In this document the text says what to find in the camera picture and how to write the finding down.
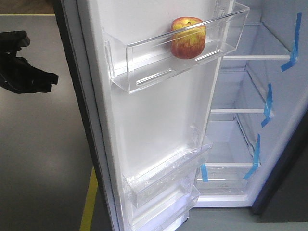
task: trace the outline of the blue tape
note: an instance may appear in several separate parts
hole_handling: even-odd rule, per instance
[[[258,139],[257,139],[257,144],[255,148],[255,153],[254,153],[254,159],[252,163],[251,169],[246,173],[246,175],[243,177],[243,179],[247,180],[251,177],[251,175],[257,170],[259,166],[259,159],[260,159],[260,140],[261,136],[258,134]]]
[[[207,169],[206,169],[206,166],[205,164],[202,164],[200,166],[201,168],[201,173],[202,173],[202,181],[203,182],[208,182],[208,178],[207,178]]]
[[[270,122],[270,112],[273,105],[273,93],[271,89],[271,84],[269,83],[269,91],[268,96],[265,100],[265,107],[263,114],[265,115],[265,119],[261,122],[261,126],[264,127]]]
[[[301,21],[302,21],[302,13],[298,12],[297,19],[296,19],[296,25],[295,25],[293,48],[292,48],[292,52],[290,55],[290,61],[288,61],[286,64],[281,66],[281,72],[284,72],[285,70],[294,66],[298,60],[299,29],[300,29]]]

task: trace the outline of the red and yellow apple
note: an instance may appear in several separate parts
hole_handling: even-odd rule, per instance
[[[171,31],[202,22],[199,18],[181,17],[172,22]],[[205,47],[205,26],[198,26],[172,36],[171,53],[180,59],[192,59]]]

